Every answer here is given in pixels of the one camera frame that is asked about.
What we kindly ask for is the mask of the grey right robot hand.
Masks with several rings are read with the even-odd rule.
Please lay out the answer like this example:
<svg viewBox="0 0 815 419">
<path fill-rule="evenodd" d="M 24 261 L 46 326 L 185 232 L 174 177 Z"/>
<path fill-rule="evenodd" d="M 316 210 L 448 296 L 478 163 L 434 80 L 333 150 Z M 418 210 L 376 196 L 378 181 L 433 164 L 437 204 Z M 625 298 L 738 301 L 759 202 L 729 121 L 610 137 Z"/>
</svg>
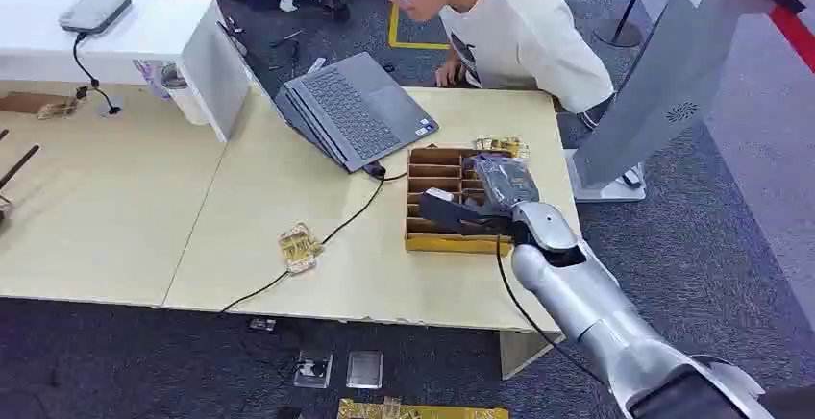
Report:
<svg viewBox="0 0 815 419">
<path fill-rule="evenodd" d="M 509 212 L 520 203 L 540 201 L 539 190 L 522 160 L 480 153 L 469 161 L 491 209 Z"/>
</svg>

